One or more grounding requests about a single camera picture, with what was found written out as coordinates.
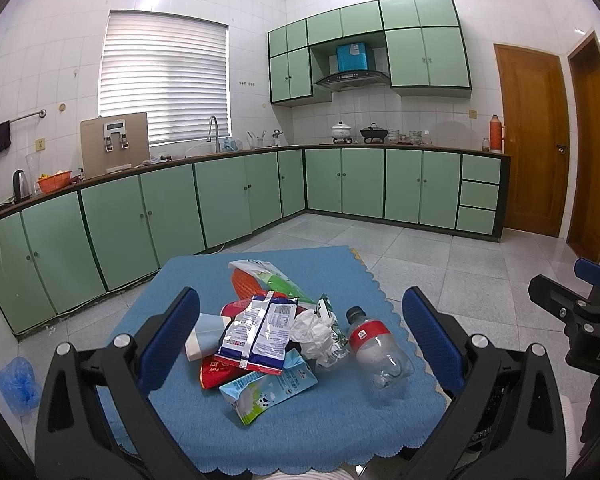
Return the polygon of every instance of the blue box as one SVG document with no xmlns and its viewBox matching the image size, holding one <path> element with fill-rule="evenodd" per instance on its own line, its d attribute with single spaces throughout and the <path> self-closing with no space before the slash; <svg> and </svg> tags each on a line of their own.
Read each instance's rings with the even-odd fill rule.
<svg viewBox="0 0 600 480">
<path fill-rule="evenodd" d="M 364 43 L 341 45 L 336 49 L 338 56 L 338 71 L 345 70 L 375 70 L 376 63 L 371 49 L 367 50 Z"/>
</svg>

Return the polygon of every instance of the tiled floor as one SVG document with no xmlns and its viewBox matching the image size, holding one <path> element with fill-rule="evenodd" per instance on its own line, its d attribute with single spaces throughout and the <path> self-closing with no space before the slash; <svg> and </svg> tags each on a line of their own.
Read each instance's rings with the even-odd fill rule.
<svg viewBox="0 0 600 480">
<path fill-rule="evenodd" d="M 469 334 L 481 332 L 501 348 L 526 349 L 531 342 L 547 348 L 558 387 L 573 403 L 576 430 L 584 422 L 591 376 L 567 366 L 568 340 L 562 324 L 528 298 L 528 281 L 545 274 L 588 296 L 590 286 L 575 277 L 576 256 L 563 240 L 505 230 L 501 243 L 451 237 L 349 219 L 303 214 L 226 252 L 271 251 L 348 245 L 355 248 L 398 305 L 405 288 L 417 285 L 440 312 L 453 314 Z M 59 342 L 77 348 L 104 343 L 145 285 L 93 306 L 50 330 L 20 343 L 42 382 Z M 33 455 L 37 413 L 22 418 L 30 455 Z"/>
</svg>

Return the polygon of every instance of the clear plastic bottle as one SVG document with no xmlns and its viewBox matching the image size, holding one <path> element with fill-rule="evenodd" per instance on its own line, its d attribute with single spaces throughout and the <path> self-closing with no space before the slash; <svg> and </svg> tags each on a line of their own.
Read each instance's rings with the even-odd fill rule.
<svg viewBox="0 0 600 480">
<path fill-rule="evenodd" d="M 384 388 L 414 372 L 409 356 L 395 343 L 382 321 L 371 319 L 359 306 L 347 310 L 349 345 L 376 388 Z"/>
</svg>

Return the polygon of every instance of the white blinds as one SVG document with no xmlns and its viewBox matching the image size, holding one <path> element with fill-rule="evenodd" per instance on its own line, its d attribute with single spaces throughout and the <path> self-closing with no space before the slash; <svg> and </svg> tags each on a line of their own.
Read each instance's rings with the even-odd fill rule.
<svg viewBox="0 0 600 480">
<path fill-rule="evenodd" d="M 228 136 L 227 74 L 225 25 L 112 10 L 98 113 L 146 112 L 150 145 L 201 139 L 208 134 L 211 115 L 218 118 L 220 135 Z"/>
</svg>

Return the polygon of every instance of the towel rack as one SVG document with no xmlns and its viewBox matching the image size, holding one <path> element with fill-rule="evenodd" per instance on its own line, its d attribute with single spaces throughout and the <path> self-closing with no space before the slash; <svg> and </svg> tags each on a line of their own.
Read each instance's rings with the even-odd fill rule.
<svg viewBox="0 0 600 480">
<path fill-rule="evenodd" d="M 27 117 L 33 117 L 34 115 L 37 115 L 40 118 L 42 118 L 46 116 L 46 110 L 42 108 L 42 110 L 40 110 L 39 112 L 32 112 L 30 114 L 23 115 L 22 117 L 16 117 L 15 119 L 10 119 L 9 122 L 14 123 L 15 121 L 19 121 L 20 119 L 26 119 Z"/>
</svg>

